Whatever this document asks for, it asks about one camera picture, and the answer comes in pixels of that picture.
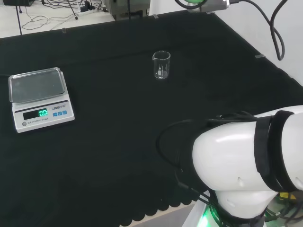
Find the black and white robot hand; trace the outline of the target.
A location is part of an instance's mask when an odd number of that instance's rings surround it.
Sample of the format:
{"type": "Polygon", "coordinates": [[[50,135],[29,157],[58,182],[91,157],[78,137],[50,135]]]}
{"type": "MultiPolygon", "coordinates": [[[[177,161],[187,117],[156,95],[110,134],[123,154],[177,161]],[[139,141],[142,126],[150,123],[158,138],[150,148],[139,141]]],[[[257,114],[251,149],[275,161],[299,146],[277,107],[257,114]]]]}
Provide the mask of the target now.
{"type": "Polygon", "coordinates": [[[175,2],[182,7],[185,7],[185,6],[196,6],[202,4],[204,0],[175,0],[175,2]]]}

